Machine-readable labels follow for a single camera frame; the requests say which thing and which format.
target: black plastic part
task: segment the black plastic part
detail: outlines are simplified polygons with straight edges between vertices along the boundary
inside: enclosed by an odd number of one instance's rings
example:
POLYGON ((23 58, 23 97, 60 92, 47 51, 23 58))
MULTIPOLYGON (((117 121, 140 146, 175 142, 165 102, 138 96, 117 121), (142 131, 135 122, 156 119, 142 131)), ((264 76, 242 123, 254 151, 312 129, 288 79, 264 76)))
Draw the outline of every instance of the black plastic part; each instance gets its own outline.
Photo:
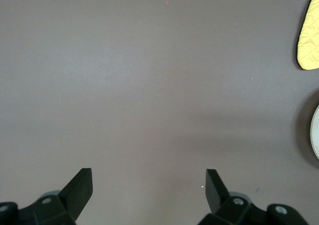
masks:
POLYGON ((233 225, 222 218, 218 218, 213 214, 208 214, 198 225, 233 225))
POLYGON ((14 202, 0 203, 0 225, 13 224, 17 217, 18 205, 14 202))
POLYGON ((267 214, 279 225, 308 225, 303 217, 292 207, 282 204, 271 204, 267 207, 267 214), (276 211, 276 207, 282 207, 287 214, 276 211))
POLYGON ((75 225, 92 193, 92 170, 81 169, 58 195, 42 197, 21 210, 16 203, 0 203, 0 225, 75 225))
POLYGON ((212 214, 198 225, 308 225, 287 205, 269 205, 263 211, 241 196, 231 197, 214 169, 206 171, 206 197, 212 214))
POLYGON ((206 171, 206 198, 211 212, 214 214, 230 194, 215 169, 206 171))
POLYGON ((215 213, 216 216, 231 222, 231 224, 239 225, 247 217, 250 211, 250 203, 241 197, 228 198, 220 209, 215 213), (236 204, 234 201, 239 199, 243 204, 236 204))
POLYGON ((93 193, 92 170, 81 169, 80 172, 58 194, 66 211, 74 221, 77 220, 93 193))

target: gray floor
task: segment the gray floor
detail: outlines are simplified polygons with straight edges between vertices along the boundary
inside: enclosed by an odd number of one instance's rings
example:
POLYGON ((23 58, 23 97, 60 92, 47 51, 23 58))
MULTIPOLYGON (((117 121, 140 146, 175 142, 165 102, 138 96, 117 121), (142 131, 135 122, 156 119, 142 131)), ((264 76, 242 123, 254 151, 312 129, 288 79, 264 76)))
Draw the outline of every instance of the gray floor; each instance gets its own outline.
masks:
POLYGON ((262 209, 319 221, 309 0, 0 0, 0 201, 82 167, 79 225, 196 225, 205 170, 262 209))

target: screw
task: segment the screw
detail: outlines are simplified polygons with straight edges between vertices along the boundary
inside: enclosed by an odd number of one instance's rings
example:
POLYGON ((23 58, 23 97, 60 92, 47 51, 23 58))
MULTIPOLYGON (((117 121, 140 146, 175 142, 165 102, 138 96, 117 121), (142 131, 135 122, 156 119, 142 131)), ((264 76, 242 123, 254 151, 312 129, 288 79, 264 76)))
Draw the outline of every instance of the screw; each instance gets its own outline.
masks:
POLYGON ((8 206, 7 205, 3 205, 2 207, 0 207, 0 213, 4 212, 7 209, 8 209, 8 206))
POLYGON ((244 205, 244 201, 240 198, 235 198, 233 200, 233 202, 236 204, 236 205, 244 205))
POLYGON ((51 202, 51 199, 50 198, 47 198, 47 199, 43 199, 42 200, 42 204, 48 204, 51 202))
POLYGON ((278 212, 279 214, 284 214, 286 215, 288 213, 287 209, 285 209, 284 207, 281 206, 276 206, 275 207, 276 212, 278 212))

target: quilted fabric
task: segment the quilted fabric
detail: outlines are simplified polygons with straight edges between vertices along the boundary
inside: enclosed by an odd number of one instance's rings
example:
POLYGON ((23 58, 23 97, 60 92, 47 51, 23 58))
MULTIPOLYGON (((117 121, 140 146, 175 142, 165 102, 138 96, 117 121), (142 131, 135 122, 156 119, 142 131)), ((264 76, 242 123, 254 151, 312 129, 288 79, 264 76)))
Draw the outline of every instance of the quilted fabric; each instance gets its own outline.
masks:
POLYGON ((305 70, 319 68, 319 0, 311 0, 300 33, 297 60, 305 70))

